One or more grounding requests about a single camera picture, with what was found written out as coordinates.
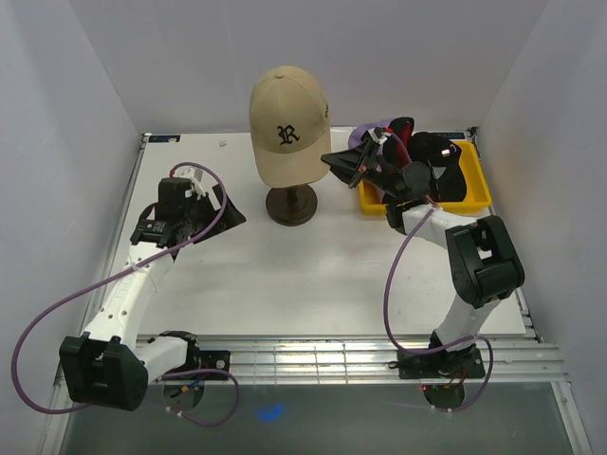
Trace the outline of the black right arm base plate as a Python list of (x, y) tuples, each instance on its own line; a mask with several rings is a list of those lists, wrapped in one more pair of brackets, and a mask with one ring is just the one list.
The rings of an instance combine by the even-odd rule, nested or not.
[(486, 376), (480, 350), (476, 346), (462, 351), (443, 351), (433, 355), (409, 355), (397, 353), (393, 367), (398, 369), (401, 379), (481, 379)]

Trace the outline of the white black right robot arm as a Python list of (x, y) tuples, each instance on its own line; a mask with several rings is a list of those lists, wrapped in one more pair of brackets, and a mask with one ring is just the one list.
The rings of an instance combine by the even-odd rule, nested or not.
[(396, 347), (393, 365), (400, 375), (486, 377), (476, 347), (480, 329), (499, 303), (524, 283), (524, 269), (503, 220), (496, 215), (474, 219), (440, 209), (430, 198), (431, 166), (412, 161), (398, 168), (373, 139), (325, 154), (322, 162), (349, 187), (368, 182), (383, 191), (388, 224), (403, 234), (405, 245), (418, 237), (447, 252), (453, 302), (432, 331), (427, 348)]

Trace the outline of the black baseball cap gold logo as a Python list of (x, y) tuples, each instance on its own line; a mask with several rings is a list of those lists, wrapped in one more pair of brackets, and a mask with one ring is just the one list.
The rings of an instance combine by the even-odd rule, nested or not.
[(434, 202), (462, 202), (468, 187), (459, 161), (462, 149), (446, 137), (418, 132), (409, 140), (409, 155), (413, 161), (430, 168), (430, 198)]

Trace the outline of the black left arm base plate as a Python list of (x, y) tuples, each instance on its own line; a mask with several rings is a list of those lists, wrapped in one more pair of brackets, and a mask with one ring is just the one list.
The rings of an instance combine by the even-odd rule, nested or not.
[[(230, 370), (231, 352), (227, 350), (199, 351), (193, 357), (193, 370)], [(196, 373), (194, 380), (227, 381), (222, 373)]]

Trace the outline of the beige baseball cap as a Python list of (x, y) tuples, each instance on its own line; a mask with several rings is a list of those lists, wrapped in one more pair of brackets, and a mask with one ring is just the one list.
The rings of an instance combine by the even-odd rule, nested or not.
[(306, 185), (326, 176), (329, 104), (311, 73), (292, 65), (268, 70), (251, 91), (248, 120), (257, 171), (267, 186)]

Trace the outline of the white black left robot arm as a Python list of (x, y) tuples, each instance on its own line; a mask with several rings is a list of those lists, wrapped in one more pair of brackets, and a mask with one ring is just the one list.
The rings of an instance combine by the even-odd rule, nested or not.
[(220, 185), (205, 191), (203, 172), (185, 167), (160, 180), (157, 200), (140, 214), (121, 276), (78, 337), (59, 350), (71, 400), (136, 410), (150, 383), (167, 373), (195, 376), (204, 362), (197, 339), (165, 331), (138, 347), (139, 326), (161, 281), (184, 245), (203, 242), (245, 223)]

